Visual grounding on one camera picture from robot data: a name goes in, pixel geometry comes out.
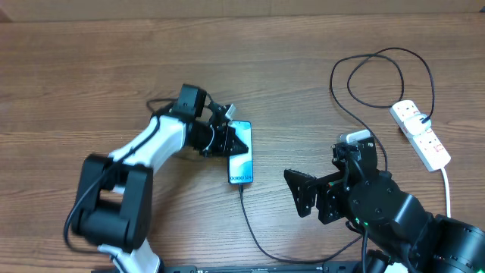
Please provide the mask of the Samsung Galaxy smartphone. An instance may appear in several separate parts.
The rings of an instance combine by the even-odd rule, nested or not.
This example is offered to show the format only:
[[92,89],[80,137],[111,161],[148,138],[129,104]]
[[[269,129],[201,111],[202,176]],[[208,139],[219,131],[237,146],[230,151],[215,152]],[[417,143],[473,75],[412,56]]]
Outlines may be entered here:
[[235,138],[228,159],[228,182],[250,184],[253,182],[252,124],[231,121],[229,126],[235,130]]

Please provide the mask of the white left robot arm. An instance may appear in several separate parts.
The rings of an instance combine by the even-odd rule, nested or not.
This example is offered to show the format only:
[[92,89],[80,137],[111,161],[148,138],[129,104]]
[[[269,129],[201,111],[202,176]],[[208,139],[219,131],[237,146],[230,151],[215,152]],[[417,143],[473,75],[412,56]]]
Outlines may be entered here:
[[204,158],[227,159],[231,185],[253,182],[252,125],[234,119],[235,105],[216,103],[199,86],[184,84],[176,98],[151,110],[148,127],[108,155],[86,157],[63,238],[81,236],[110,257],[115,272],[159,273],[164,263],[152,250],[154,176],[185,147]]

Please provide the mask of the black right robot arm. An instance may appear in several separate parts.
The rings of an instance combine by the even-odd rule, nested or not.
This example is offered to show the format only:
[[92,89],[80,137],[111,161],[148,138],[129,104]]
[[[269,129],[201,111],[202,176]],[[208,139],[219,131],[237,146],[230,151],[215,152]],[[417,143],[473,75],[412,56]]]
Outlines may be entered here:
[[316,207],[329,224],[346,218],[364,241],[358,272],[384,272],[400,263],[410,272],[482,272],[484,232],[475,226],[433,215],[413,195],[399,189],[388,171],[377,167],[373,137],[332,147],[337,172],[317,178],[286,169],[283,176],[300,217]]

